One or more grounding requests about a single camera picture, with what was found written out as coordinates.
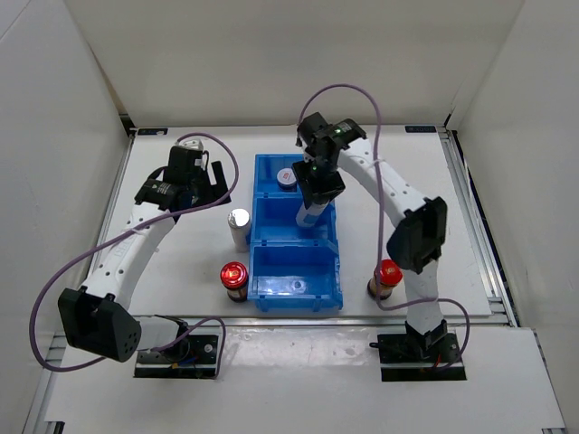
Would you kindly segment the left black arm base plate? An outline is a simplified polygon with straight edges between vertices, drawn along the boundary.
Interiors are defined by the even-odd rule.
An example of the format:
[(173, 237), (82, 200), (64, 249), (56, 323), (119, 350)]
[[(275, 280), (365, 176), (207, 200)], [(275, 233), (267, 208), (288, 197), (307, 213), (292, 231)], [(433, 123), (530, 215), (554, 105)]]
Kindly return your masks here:
[(163, 352), (138, 352), (133, 377), (209, 380), (216, 374), (221, 336), (215, 328), (195, 330)]

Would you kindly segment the near blue storage bin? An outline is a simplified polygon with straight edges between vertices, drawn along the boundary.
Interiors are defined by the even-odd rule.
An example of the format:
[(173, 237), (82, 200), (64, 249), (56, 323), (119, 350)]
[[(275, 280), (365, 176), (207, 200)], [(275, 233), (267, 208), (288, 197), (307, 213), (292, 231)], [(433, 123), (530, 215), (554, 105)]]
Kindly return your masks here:
[(251, 246), (248, 299), (265, 313), (342, 309), (337, 245), (312, 241)]

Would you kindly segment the white-lid spice jar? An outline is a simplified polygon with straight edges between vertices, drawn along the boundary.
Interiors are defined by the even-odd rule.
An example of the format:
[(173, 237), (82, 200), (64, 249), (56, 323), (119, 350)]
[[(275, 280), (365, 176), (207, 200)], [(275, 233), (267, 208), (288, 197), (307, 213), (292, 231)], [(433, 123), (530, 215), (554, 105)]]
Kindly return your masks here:
[(276, 175), (276, 181), (278, 187), (284, 192), (295, 192), (297, 190), (298, 181), (293, 172), (289, 167), (284, 167), (279, 170)]

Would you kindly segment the black logo label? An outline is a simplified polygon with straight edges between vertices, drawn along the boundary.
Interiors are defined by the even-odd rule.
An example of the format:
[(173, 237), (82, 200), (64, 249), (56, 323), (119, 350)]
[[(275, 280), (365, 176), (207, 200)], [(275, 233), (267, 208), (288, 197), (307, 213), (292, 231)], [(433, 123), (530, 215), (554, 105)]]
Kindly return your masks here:
[(168, 133), (167, 128), (139, 128), (138, 136), (165, 136)]
[(408, 134), (433, 134), (437, 133), (437, 127), (426, 125), (406, 125), (405, 132)]

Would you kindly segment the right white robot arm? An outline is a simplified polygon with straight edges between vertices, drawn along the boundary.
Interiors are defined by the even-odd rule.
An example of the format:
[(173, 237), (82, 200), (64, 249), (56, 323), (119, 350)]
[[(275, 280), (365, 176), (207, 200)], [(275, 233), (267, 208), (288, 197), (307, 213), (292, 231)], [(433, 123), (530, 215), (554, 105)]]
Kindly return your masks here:
[(447, 334), (437, 300), (447, 203), (441, 197), (427, 197), (406, 182), (378, 155), (377, 140), (369, 140), (351, 118), (331, 124), (316, 112), (299, 122), (297, 136), (298, 146), (304, 149), (302, 160), (292, 166), (303, 201), (297, 225), (313, 226), (344, 192), (342, 173), (354, 177), (378, 202), (379, 218), (388, 219), (394, 228), (378, 248), (403, 272), (407, 353), (416, 361), (431, 359)]

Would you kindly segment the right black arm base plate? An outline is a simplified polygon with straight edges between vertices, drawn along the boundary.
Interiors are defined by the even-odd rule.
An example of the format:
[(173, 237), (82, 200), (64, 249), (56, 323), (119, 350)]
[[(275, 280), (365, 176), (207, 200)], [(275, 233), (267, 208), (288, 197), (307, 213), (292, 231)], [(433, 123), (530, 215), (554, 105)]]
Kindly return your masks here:
[(418, 355), (404, 334), (379, 334), (369, 346), (378, 351), (383, 382), (467, 380), (455, 333), (448, 333), (425, 355)]

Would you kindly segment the red-lid sauce jar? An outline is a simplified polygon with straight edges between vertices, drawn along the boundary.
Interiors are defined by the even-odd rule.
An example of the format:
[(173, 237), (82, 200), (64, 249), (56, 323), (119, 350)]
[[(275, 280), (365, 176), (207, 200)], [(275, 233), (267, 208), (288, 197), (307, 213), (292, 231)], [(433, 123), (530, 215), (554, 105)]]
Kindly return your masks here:
[(379, 278), (372, 276), (367, 283), (366, 290), (372, 299), (388, 299), (396, 286), (403, 280), (403, 273), (391, 259), (383, 259), (379, 269)]
[(225, 264), (220, 271), (220, 280), (231, 301), (242, 303), (247, 300), (249, 275), (241, 262), (231, 261)]

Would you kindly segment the left red-lid sauce jar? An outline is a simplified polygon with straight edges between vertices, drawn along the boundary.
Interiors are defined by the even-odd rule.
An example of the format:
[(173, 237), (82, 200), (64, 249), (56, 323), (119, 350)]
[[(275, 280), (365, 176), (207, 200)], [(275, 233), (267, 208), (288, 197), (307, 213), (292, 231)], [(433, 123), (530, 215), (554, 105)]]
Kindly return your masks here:
[(225, 264), (220, 271), (220, 280), (231, 301), (242, 303), (247, 300), (249, 275), (241, 262), (231, 261)]

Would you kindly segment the right red-lid sauce jar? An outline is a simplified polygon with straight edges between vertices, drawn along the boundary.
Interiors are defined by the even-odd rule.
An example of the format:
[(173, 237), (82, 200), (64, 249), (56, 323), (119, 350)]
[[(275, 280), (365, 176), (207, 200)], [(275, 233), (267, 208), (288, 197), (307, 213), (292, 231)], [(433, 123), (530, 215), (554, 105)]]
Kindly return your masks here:
[(367, 283), (366, 290), (372, 299), (388, 299), (396, 286), (403, 280), (403, 273), (391, 259), (383, 259), (379, 269), (379, 278), (372, 276)]

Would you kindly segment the left black logo label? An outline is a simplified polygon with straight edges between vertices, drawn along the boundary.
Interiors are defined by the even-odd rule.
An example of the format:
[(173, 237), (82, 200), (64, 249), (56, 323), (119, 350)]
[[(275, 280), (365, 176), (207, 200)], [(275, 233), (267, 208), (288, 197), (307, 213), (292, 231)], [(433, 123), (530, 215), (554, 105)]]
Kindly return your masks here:
[(168, 133), (167, 128), (139, 128), (138, 136), (165, 136)]

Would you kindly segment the silver-lid blue-label bottle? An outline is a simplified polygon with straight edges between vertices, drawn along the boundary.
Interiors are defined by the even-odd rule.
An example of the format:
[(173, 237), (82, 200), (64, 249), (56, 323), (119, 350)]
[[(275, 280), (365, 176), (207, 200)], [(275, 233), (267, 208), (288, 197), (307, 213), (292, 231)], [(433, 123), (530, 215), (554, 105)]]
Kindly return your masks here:
[(239, 252), (246, 252), (249, 249), (249, 239), (251, 233), (251, 216), (243, 208), (237, 208), (229, 212), (227, 223), (233, 237), (235, 249)]
[(326, 210), (326, 208), (327, 208), (326, 203), (323, 204), (312, 203), (309, 207), (307, 207), (306, 204), (303, 203), (300, 206), (298, 213), (296, 215), (295, 219), (296, 224), (300, 228), (305, 229), (314, 227), (318, 222), (319, 217)]

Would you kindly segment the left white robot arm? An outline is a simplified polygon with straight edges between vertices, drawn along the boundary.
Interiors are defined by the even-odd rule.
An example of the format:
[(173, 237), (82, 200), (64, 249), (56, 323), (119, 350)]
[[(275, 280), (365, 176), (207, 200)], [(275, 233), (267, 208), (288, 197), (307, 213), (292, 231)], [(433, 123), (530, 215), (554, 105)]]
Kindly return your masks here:
[(114, 242), (77, 289), (66, 288), (58, 309), (69, 346), (126, 362), (133, 353), (154, 351), (170, 362), (186, 358), (187, 322), (171, 316), (135, 318), (131, 299), (161, 241), (186, 212), (228, 203), (221, 162), (211, 162), (198, 139), (171, 147), (168, 162), (135, 196), (124, 238)]

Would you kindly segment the right black logo label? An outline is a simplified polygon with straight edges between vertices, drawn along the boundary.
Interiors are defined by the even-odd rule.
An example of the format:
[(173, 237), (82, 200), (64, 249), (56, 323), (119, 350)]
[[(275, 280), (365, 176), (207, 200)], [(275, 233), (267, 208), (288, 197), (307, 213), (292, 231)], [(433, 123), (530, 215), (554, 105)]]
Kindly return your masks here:
[(433, 134), (437, 133), (437, 127), (426, 125), (406, 125), (405, 132), (408, 134)]

